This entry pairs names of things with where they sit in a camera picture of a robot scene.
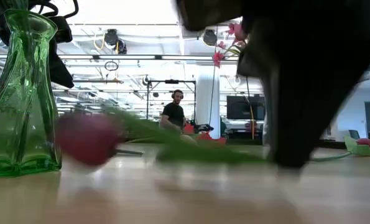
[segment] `headphones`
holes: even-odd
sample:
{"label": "headphones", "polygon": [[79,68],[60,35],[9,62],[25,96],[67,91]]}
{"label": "headphones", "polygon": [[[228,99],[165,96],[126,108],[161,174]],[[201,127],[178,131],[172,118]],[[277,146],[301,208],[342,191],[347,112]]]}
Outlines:
{"label": "headphones", "polygon": [[171,98],[172,98],[172,99],[174,99],[174,98],[175,98],[175,94],[176,94],[176,93],[181,93],[181,94],[182,94],[181,99],[183,99],[183,92],[182,92],[181,90],[175,90],[175,91],[172,93],[172,95],[171,95]]}

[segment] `man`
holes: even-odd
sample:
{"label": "man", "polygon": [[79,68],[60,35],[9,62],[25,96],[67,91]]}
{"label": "man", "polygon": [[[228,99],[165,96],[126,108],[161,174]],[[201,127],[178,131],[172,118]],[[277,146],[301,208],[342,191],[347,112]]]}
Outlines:
{"label": "man", "polygon": [[186,118],[183,113],[183,108],[179,106],[183,99],[183,92],[175,90],[172,93],[173,102],[164,107],[161,117],[161,126],[165,129],[173,129],[182,133],[182,129],[186,124]]}

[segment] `white column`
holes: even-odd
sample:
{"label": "white column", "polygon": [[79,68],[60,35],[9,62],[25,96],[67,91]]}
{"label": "white column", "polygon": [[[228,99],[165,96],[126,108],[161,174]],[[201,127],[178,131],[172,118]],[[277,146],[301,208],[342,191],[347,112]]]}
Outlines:
{"label": "white column", "polygon": [[215,68],[215,77],[211,66],[198,66],[197,70],[195,119],[198,124],[210,124],[214,128],[211,137],[218,139],[221,137],[219,69]]}

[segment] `black t-shirt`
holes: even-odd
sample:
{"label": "black t-shirt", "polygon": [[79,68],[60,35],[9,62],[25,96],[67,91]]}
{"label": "black t-shirt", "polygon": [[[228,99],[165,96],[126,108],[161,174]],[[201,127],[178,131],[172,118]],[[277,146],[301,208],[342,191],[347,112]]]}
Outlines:
{"label": "black t-shirt", "polygon": [[183,113],[183,108],[175,103],[169,103],[164,107],[162,115],[167,115],[168,120],[179,128],[183,128],[183,118],[185,117]]}

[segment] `table surface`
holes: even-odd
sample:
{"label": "table surface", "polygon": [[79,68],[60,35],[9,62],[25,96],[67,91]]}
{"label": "table surface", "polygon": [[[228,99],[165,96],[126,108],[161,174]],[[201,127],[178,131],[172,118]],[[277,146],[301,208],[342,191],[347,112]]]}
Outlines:
{"label": "table surface", "polygon": [[0,178],[0,223],[370,224],[370,157],[311,163],[299,179],[271,167],[161,167],[149,156],[115,157],[94,172],[66,162]]}

